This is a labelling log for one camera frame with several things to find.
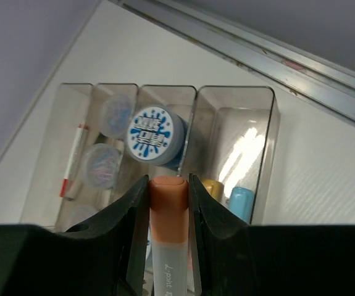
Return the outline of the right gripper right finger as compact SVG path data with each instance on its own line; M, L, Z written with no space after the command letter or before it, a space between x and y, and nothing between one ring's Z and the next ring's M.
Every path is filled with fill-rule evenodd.
M249 225L188 192L196 295L355 295L355 225Z

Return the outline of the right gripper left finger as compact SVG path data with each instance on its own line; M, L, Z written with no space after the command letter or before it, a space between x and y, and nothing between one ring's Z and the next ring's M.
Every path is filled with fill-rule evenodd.
M141 295L149 178L64 232L0 225L0 295Z

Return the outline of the blue highlighter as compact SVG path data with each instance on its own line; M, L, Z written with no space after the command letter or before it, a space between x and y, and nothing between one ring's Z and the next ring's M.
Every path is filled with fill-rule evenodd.
M254 192L244 187L232 189L228 209L245 223L250 223L254 205Z

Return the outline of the red whiteboard marker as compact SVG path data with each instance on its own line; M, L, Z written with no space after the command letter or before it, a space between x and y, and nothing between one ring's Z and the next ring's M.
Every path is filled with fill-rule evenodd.
M75 132L59 194L60 197L67 200L73 200L75 198L75 193L73 193L72 188L78 174L80 159L86 143L88 130L89 127L87 125L80 123Z

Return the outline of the clear paperclip jar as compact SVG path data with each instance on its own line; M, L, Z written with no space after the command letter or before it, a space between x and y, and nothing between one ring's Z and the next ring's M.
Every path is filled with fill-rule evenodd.
M123 140L132 110L133 104L128 96L122 93L110 95L99 112L99 131L109 138Z
M118 174L120 151L108 144L91 146L82 158L83 183L97 190L108 190L115 186Z

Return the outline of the blue paint jar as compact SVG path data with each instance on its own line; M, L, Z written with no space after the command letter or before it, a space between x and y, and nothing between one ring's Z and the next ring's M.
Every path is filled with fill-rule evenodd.
M141 163L175 170L182 159L187 128L175 112L149 105L137 111L128 126L127 150Z

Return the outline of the clear four-compartment organizer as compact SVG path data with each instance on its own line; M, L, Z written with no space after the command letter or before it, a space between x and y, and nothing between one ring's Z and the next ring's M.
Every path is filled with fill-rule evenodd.
M196 175L261 224L280 114L266 86L62 84L21 222L65 231L140 177Z

